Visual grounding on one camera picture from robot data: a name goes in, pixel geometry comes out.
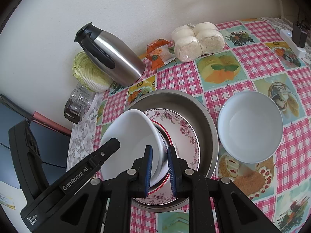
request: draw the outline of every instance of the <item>metal screw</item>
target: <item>metal screw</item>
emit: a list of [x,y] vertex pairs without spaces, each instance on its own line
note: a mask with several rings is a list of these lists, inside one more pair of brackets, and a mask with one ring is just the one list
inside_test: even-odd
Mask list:
[[126,171],[129,175],[134,175],[137,171],[134,168],[128,169]]
[[194,170],[188,168],[188,169],[185,170],[185,174],[192,175],[192,174],[194,174]]
[[90,182],[91,182],[92,185],[96,186],[97,184],[100,183],[100,179],[99,178],[94,178],[94,179],[91,179]]
[[221,178],[221,182],[222,182],[223,184],[229,184],[230,181],[231,181],[231,180],[230,180],[228,177],[222,177],[222,178]]

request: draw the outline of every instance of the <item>power strip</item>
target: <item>power strip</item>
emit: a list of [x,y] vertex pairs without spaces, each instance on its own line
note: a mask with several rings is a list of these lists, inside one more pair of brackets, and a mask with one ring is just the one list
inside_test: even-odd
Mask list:
[[306,50],[304,48],[296,46],[296,44],[291,39],[291,36],[291,31],[283,29],[280,30],[280,37],[288,44],[294,54],[296,54],[298,58],[304,58],[304,56],[306,55]]

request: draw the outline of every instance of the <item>black thermos handle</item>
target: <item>black thermos handle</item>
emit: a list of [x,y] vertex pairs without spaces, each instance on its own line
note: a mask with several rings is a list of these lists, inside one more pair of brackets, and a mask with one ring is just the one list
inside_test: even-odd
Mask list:
[[92,54],[95,58],[97,58],[101,63],[103,63],[106,67],[113,69],[115,68],[115,62],[113,59],[105,53],[102,49],[100,49],[91,39],[88,34],[86,34],[85,38],[81,40],[81,44],[84,49],[86,49],[90,54]]

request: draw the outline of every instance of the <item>table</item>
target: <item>table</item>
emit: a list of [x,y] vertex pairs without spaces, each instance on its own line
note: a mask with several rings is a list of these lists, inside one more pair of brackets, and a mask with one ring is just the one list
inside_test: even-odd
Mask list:
[[[282,232],[298,232],[311,213],[311,48],[307,45],[306,57],[298,59],[279,36],[280,29],[291,27],[278,18],[250,18],[217,27],[225,38],[223,51],[187,63],[175,59],[155,71],[150,70],[151,62],[144,58],[146,70],[135,85],[123,88],[113,84],[97,95],[89,115],[73,126],[67,170],[98,149],[109,125],[131,102],[149,91],[175,89],[193,95],[208,109],[215,125],[221,106],[233,94],[244,90],[266,95],[283,91],[273,98],[284,123],[283,139],[276,153],[249,166],[254,168],[253,174],[244,176],[230,171],[234,166],[228,164],[231,158],[220,144],[219,163],[212,178],[230,176]],[[213,64],[230,69],[214,70]],[[156,214],[132,207],[131,232],[187,231],[187,211],[185,206]]]

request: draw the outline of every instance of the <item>white ceramic bowl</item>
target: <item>white ceramic bowl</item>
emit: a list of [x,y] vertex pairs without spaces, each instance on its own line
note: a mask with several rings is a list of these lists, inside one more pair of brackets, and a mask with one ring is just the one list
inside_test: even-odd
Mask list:
[[132,109],[121,114],[104,133],[100,146],[112,137],[119,140],[120,148],[102,165],[100,171],[104,180],[130,169],[135,159],[144,156],[146,145],[151,145],[153,151],[150,186],[161,179],[159,174],[167,159],[167,144],[143,112]]
[[154,180],[154,185],[155,186],[153,187],[153,185],[150,185],[149,192],[153,192],[154,190],[158,190],[159,187],[168,179],[168,177],[169,177],[169,165],[168,165],[168,162],[167,162],[167,148],[170,145],[173,145],[172,139],[171,139],[169,133],[166,130],[163,130],[159,125],[154,123],[152,120],[151,120],[151,122],[156,127],[158,132],[159,132],[159,130],[161,130],[166,135],[168,141],[166,141],[166,138],[161,134],[161,132],[159,132],[159,134],[161,136],[161,139],[163,141],[163,151],[164,151],[163,165],[162,165],[162,169],[161,169],[159,175]]
[[218,135],[226,151],[244,163],[259,163],[279,147],[283,120],[266,95],[243,91],[231,96],[218,117]]

